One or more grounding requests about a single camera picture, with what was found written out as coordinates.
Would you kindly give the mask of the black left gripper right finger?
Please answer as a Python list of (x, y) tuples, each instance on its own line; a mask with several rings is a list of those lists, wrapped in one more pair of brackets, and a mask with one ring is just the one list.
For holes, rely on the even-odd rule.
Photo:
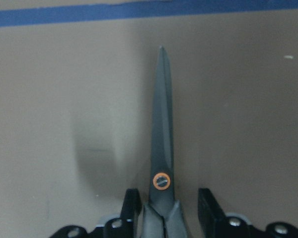
[(227, 218), (208, 188), (198, 190), (198, 219), (206, 238), (227, 238)]

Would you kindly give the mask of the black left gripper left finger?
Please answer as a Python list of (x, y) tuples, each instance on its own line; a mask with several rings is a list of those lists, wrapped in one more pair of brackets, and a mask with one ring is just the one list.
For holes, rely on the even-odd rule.
[(142, 202), (138, 189), (127, 189), (123, 201), (120, 219), (124, 238), (136, 238), (138, 217), (142, 210)]

